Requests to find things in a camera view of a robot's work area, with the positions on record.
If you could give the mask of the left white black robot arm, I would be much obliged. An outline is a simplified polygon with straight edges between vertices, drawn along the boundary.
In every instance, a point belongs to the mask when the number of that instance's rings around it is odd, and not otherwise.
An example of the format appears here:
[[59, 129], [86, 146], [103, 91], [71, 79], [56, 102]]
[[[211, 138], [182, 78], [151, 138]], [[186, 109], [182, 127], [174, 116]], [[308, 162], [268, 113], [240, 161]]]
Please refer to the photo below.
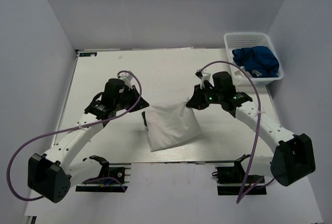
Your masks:
[[77, 164], [72, 162], [96, 134], [117, 118], [117, 112], [131, 113], [149, 106], [131, 79], [128, 73], [109, 79], [104, 91], [86, 107], [75, 130], [68, 131], [42, 155], [35, 153], [30, 157], [27, 176], [30, 189], [58, 203], [77, 184], [104, 182], [109, 178], [109, 162], [103, 157], [90, 155]]

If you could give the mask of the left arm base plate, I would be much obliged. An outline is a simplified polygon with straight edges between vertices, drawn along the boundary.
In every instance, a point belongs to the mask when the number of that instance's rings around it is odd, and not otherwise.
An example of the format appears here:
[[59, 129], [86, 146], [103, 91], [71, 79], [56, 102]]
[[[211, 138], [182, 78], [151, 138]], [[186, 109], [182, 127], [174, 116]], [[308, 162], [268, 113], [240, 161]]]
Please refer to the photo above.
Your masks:
[[131, 164], [111, 164], [108, 172], [98, 179], [78, 184], [76, 192], [125, 193], [131, 177]]

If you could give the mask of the white green raglan t-shirt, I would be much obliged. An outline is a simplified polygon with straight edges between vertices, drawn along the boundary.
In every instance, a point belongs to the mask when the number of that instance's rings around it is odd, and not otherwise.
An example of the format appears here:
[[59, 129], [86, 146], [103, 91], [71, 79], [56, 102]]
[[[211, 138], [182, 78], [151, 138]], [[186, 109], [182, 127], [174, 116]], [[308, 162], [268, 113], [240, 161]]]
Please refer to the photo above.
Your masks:
[[195, 113], [187, 101], [155, 104], [142, 112], [150, 151], [178, 147], [201, 134]]

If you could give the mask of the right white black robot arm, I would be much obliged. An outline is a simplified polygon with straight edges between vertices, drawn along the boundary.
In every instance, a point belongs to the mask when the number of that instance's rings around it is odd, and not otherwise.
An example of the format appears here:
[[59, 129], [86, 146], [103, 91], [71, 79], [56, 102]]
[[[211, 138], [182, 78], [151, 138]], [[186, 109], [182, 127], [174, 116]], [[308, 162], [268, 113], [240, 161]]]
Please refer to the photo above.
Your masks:
[[188, 108], [204, 110], [211, 104], [220, 105], [234, 118], [246, 124], [268, 145], [273, 157], [255, 158], [266, 167], [282, 186], [289, 186], [316, 170], [311, 138], [296, 135], [278, 125], [258, 109], [258, 104], [245, 92], [238, 92], [228, 72], [215, 74], [196, 72], [201, 82], [194, 86]]

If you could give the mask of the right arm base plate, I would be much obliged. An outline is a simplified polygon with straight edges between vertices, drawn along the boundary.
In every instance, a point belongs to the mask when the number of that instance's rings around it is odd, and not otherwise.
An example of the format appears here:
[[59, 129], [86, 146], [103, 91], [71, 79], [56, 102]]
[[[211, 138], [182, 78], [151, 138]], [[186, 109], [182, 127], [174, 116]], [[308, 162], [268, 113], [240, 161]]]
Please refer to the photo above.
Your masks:
[[[216, 167], [216, 170], [212, 172], [212, 177], [217, 181], [217, 192], [219, 196], [235, 196], [239, 194], [241, 184], [244, 177], [244, 172], [238, 172], [236, 168], [233, 167]], [[259, 175], [249, 175], [244, 191], [257, 182], [262, 176]], [[265, 184], [265, 179], [263, 178], [260, 183], [252, 189], [248, 195], [267, 195], [267, 191], [263, 188]]]

